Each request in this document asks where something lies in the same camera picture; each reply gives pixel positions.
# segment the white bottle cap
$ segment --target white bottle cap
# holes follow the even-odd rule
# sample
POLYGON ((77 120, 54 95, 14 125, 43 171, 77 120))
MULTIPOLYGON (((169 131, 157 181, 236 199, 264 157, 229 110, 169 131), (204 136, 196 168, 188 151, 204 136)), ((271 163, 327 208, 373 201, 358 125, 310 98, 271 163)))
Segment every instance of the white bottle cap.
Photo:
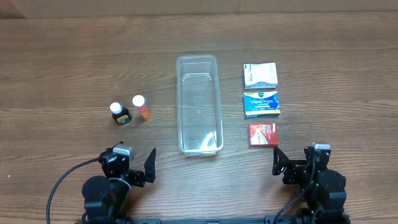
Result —
POLYGON ((120 112, 122 112, 122 106, 120 105, 120 103, 114 102, 111 104, 110 106, 112 113, 114 114, 118 114, 120 112))
POLYGON ((143 96, 141 95, 137 95, 135 97, 132 98, 132 104, 136 107, 140 107, 143 106, 145 103, 145 99, 143 96))

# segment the vapodrops box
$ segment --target vapodrops box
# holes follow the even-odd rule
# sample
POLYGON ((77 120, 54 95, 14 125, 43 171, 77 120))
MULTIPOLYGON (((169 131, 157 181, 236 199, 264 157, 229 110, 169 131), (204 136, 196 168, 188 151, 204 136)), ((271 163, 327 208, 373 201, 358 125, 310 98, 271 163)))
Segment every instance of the vapodrops box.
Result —
POLYGON ((246 118, 280 115, 278 91, 243 93, 246 118))

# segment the white box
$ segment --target white box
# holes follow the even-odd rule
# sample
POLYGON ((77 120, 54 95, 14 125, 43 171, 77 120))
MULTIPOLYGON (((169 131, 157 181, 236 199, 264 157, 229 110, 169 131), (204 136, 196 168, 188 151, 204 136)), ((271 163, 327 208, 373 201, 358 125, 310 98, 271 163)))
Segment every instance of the white box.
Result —
POLYGON ((275 63, 259 63, 243 65, 244 88, 275 88, 278 78, 275 63))

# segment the small bottle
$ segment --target small bottle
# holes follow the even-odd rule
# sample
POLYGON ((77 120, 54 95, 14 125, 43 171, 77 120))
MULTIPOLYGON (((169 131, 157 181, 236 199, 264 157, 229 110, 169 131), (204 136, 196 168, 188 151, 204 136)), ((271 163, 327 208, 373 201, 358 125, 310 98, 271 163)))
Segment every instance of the small bottle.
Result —
POLYGON ((137 107, 138 111, 140 112, 144 120, 147 121, 150 119, 150 111, 148 110, 148 107, 145 104, 145 98, 143 96, 137 95, 133 97, 132 104, 137 107))
POLYGON ((111 106, 112 118, 119 124, 124 125, 131 121, 131 115, 127 108, 120 105, 120 103, 112 103, 111 106))

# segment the transparent plastic bin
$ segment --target transparent plastic bin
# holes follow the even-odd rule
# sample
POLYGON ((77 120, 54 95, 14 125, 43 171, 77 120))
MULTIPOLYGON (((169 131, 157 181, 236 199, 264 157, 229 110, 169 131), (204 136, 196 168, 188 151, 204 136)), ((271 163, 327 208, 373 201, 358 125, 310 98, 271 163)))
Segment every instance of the transparent plastic bin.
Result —
POLYGON ((189 156, 212 155, 223 148, 217 59, 212 55, 177 59, 179 148, 189 156))

